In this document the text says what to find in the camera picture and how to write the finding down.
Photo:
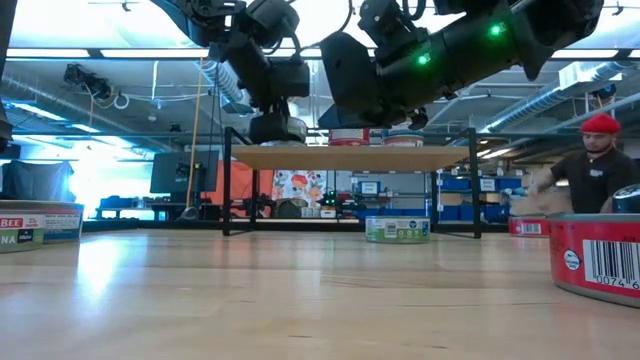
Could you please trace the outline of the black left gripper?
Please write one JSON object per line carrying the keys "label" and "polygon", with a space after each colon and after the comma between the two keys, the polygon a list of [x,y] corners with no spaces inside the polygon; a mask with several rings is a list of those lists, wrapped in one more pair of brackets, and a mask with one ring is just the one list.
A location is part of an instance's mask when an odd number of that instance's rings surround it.
{"label": "black left gripper", "polygon": [[254,42],[228,42],[224,58],[237,75],[238,87],[247,91],[250,104],[261,114],[250,120],[248,135],[254,144],[289,139],[285,96],[277,87],[289,60],[268,58]]}

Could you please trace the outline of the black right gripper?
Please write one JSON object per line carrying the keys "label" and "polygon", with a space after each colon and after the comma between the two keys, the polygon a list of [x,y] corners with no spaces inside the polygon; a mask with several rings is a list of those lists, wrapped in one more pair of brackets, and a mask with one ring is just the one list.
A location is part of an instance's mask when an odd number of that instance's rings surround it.
{"label": "black right gripper", "polygon": [[376,66],[367,48],[344,32],[320,43],[322,62],[334,104],[319,118],[323,129],[390,128],[405,121],[411,130],[428,124],[425,110],[394,107],[382,96]]}

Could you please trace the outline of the red label can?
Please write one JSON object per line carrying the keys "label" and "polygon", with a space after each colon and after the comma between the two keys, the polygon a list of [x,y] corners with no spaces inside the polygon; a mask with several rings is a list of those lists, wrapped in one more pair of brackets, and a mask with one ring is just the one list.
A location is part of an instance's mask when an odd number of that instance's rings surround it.
{"label": "red label can", "polygon": [[367,146],[370,144],[369,129],[331,129],[330,146]]}
{"label": "red label can", "polygon": [[556,286],[640,308],[640,214],[558,214],[549,226]]}
{"label": "red label can", "polygon": [[549,222],[543,215],[512,216],[508,222],[509,234],[517,237],[543,238],[549,236]]}

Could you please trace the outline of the gold lid blue label can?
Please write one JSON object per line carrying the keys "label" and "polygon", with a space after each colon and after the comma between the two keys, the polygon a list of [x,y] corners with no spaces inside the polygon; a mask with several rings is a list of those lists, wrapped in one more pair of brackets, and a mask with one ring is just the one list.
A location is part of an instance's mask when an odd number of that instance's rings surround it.
{"label": "gold lid blue label can", "polygon": [[408,129],[384,129],[381,138],[384,146],[422,147],[424,144],[424,135],[421,131]]}

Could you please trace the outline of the green label tuna can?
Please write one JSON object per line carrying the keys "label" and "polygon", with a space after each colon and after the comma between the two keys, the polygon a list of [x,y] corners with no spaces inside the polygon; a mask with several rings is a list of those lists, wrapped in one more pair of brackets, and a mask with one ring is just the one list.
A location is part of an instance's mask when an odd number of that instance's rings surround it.
{"label": "green label tuna can", "polygon": [[365,239],[372,243],[422,244],[430,241],[428,217],[370,216],[365,220]]}
{"label": "green label tuna can", "polygon": [[38,202],[0,200],[0,254],[41,248],[45,215]]}

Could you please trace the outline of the orange fabric panel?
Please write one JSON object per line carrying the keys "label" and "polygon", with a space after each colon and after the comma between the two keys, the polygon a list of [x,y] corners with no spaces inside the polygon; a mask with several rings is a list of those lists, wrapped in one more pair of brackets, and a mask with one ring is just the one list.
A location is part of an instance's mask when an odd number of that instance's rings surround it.
{"label": "orange fabric panel", "polygon": [[[273,186],[273,170],[259,171],[259,194],[272,194]],[[252,194],[253,170],[246,164],[232,160],[231,161],[231,199],[250,198]],[[216,178],[216,190],[214,192],[203,192],[201,199],[210,200],[215,205],[223,204],[223,185],[224,185],[224,162],[218,161],[218,174]]]}

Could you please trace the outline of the floral patterned cloth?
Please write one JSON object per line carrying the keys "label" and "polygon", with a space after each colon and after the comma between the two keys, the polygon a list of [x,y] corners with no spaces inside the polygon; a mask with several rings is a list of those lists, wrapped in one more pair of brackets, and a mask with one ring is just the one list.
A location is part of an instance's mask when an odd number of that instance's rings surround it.
{"label": "floral patterned cloth", "polygon": [[309,207],[318,207],[327,189],[327,172],[314,170],[276,170],[272,199],[300,199]]}

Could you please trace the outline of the black monitor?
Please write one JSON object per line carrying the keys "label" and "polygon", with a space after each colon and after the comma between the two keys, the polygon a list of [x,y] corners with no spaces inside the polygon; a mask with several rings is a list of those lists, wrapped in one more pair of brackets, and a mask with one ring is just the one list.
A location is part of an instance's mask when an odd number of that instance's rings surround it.
{"label": "black monitor", "polygon": [[158,153],[154,155],[151,174],[151,193],[213,192],[217,187],[220,152],[196,151],[194,163],[190,152]]}

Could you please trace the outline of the blue storage bins rack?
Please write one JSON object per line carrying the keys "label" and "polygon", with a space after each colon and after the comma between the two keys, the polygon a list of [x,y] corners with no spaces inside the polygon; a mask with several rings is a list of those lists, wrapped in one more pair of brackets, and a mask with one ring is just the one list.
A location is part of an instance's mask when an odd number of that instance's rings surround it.
{"label": "blue storage bins rack", "polygon": [[[480,221],[488,224],[505,224],[511,213],[511,200],[526,195],[522,178],[515,176],[480,176],[478,206]],[[473,182],[470,175],[439,171],[427,187],[430,208],[438,221],[474,222],[475,208]]]}

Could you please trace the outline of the black ceiling mounted device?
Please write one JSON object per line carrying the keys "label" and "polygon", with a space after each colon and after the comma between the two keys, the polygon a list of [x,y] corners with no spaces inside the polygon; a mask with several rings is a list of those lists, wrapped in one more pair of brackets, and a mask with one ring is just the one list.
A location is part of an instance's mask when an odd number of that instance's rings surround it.
{"label": "black ceiling mounted device", "polygon": [[113,92],[106,78],[98,77],[94,73],[86,71],[79,64],[68,64],[63,80],[67,84],[83,87],[99,100],[110,98]]}

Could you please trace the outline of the cardboard box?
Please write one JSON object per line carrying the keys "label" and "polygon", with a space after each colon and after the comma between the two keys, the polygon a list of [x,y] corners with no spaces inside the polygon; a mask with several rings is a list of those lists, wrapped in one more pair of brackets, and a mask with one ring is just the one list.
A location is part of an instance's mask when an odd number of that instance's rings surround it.
{"label": "cardboard box", "polygon": [[514,216],[552,215],[572,213],[571,199],[564,193],[545,192],[535,197],[512,200],[510,212]]}

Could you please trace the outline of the grey cloth cover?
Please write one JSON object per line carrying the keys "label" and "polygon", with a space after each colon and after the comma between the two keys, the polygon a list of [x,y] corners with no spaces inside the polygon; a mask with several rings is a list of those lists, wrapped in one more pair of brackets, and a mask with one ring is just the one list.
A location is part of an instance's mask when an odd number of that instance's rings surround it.
{"label": "grey cloth cover", "polygon": [[0,167],[0,199],[75,202],[68,162],[34,164],[12,160]]}

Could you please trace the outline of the person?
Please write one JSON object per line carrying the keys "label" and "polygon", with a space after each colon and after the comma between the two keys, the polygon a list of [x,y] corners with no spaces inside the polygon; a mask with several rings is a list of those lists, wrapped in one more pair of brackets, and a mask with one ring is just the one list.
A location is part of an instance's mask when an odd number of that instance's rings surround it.
{"label": "person", "polygon": [[560,180],[567,180],[574,213],[610,213],[614,194],[640,183],[640,166],[616,147],[620,123],[598,113],[581,125],[584,149],[553,165],[528,189],[535,198]]}

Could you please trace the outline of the blue rounded object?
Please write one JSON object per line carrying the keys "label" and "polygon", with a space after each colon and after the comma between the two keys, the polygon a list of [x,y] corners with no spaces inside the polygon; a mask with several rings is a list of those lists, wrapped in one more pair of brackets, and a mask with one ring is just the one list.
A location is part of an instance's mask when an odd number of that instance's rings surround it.
{"label": "blue rounded object", "polygon": [[621,188],[613,194],[612,212],[640,214],[640,183]]}

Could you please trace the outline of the wooden shelf black metal frame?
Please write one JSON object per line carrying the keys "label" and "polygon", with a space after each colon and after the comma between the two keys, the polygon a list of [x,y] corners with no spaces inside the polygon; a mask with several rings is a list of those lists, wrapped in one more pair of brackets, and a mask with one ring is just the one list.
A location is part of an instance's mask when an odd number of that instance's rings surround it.
{"label": "wooden shelf black metal frame", "polygon": [[435,172],[467,159],[471,169],[472,231],[473,237],[479,239],[482,235],[482,223],[479,204],[480,181],[476,130],[468,128],[461,134],[469,140],[469,145],[466,147],[269,147],[254,146],[237,130],[226,127],[223,132],[222,233],[229,236],[232,230],[231,161],[233,159],[252,169],[250,230],[257,228],[259,175],[263,169]]}

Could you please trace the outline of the black metal table frame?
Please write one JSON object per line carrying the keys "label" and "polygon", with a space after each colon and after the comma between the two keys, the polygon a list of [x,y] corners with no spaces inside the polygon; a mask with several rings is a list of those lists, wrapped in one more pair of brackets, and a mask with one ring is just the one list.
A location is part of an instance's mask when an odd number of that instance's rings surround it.
{"label": "black metal table frame", "polygon": [[[155,221],[139,219],[92,220],[83,224],[83,232],[107,232],[119,230],[220,230],[222,221]],[[242,231],[299,231],[299,232],[363,232],[365,224],[357,219],[233,219],[228,224],[230,232]]]}

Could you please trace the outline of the silver ventilation duct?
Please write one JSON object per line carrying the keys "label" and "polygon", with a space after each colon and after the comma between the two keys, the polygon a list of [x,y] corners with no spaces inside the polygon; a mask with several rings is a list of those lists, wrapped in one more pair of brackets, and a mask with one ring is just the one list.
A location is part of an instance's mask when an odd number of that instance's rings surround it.
{"label": "silver ventilation duct", "polygon": [[551,109],[572,97],[621,80],[622,75],[638,71],[640,61],[572,62],[558,72],[558,79],[493,117],[480,133],[498,133]]}

